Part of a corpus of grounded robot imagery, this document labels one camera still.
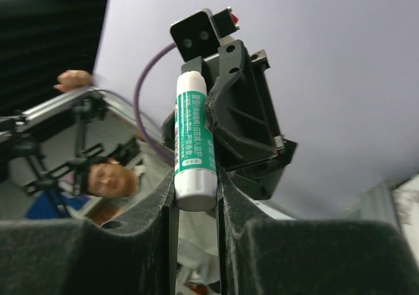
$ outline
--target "red button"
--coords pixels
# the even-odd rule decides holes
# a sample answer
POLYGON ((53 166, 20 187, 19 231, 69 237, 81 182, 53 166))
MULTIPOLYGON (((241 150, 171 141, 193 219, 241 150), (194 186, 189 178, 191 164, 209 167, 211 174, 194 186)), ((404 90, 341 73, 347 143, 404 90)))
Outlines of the red button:
POLYGON ((231 14, 231 18, 233 18, 234 24, 237 24, 238 23, 238 18, 235 17, 235 15, 231 14))

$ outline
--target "white backdrop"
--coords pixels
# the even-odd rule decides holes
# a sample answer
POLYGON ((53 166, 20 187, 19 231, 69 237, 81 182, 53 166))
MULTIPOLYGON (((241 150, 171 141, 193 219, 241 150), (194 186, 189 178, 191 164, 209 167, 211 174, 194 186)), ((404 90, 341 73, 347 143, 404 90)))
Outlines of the white backdrop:
MULTIPOLYGON (((300 217, 334 215, 382 179, 419 169, 419 0, 109 0, 95 73, 132 99, 170 24, 232 6, 250 52, 266 49, 278 120, 300 143, 274 195, 300 217)), ((181 58, 151 73, 142 110, 161 124, 181 58)))

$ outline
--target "white shirt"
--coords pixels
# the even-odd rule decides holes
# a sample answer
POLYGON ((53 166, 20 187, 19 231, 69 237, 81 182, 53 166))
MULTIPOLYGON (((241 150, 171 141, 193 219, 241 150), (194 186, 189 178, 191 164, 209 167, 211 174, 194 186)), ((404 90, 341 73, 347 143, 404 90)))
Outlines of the white shirt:
MULTIPOLYGON (((138 141, 143 164, 134 170, 139 177, 137 193, 127 198, 129 209, 147 197, 172 167, 145 142, 138 141)), ((219 281, 217 222, 205 212, 179 212, 177 261, 199 274, 205 284, 219 281)))

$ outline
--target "green label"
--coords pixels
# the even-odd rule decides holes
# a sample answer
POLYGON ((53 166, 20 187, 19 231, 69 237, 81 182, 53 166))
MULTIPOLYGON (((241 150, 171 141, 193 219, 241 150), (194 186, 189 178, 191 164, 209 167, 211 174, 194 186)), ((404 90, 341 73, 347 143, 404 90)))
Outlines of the green label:
POLYGON ((198 91, 179 94, 175 106, 175 174, 186 169, 216 172, 214 144, 204 114, 206 95, 198 91))

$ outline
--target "hand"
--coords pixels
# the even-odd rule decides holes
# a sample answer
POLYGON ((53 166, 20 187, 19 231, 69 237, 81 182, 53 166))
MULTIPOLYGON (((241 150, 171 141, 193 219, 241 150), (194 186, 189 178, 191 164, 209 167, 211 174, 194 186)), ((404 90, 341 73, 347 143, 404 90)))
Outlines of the hand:
POLYGON ((66 71, 57 78, 59 84, 54 86, 61 92, 68 92, 92 83, 92 75, 87 71, 66 71))

